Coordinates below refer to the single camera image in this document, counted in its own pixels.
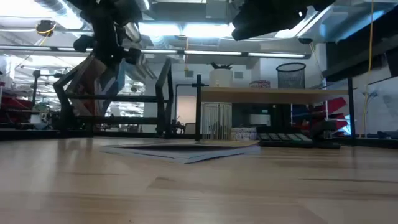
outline ceiling duct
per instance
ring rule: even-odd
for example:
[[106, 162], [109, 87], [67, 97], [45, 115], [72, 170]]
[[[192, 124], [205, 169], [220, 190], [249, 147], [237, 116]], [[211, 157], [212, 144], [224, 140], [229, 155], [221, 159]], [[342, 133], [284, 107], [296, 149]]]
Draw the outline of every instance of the ceiling duct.
[[44, 9], [56, 13], [55, 21], [67, 29], [82, 29], [88, 24], [79, 16], [79, 10], [65, 0], [34, 0]]

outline wood grain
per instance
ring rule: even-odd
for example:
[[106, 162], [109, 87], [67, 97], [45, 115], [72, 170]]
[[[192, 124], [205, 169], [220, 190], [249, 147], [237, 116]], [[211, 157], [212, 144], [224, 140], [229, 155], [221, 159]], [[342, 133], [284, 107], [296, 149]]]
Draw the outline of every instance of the wood grain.
[[202, 102], [313, 104], [348, 94], [348, 90], [301, 90], [203, 87]]
[[398, 151], [264, 148], [260, 155], [185, 165], [99, 152], [102, 145], [148, 141], [0, 142], [1, 223], [398, 219]]

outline wire mesh trash can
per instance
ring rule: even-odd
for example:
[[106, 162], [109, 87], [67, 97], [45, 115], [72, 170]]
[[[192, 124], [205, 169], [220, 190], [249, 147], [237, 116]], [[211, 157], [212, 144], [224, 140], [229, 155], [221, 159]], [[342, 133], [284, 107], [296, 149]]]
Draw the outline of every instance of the wire mesh trash can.
[[232, 104], [204, 103], [202, 133], [204, 140], [231, 140]]
[[279, 65], [278, 88], [305, 88], [305, 67], [303, 63], [285, 63]]

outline wooden shelf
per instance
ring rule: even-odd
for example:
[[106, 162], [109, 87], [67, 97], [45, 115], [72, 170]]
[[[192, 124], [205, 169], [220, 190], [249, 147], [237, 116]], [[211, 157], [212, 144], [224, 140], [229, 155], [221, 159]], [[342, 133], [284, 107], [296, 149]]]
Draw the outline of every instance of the wooden shelf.
[[313, 104], [348, 95], [348, 90], [203, 87], [202, 102]]

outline stack of papers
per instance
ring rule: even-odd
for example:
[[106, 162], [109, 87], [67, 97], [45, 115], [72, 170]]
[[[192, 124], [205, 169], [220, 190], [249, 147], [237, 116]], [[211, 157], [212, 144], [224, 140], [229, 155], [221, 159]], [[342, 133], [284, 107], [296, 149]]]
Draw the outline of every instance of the stack of papers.
[[260, 150], [258, 141], [201, 141], [106, 146], [102, 152], [118, 154], [121, 156], [138, 156], [188, 164], [217, 157], [255, 154], [259, 153]]

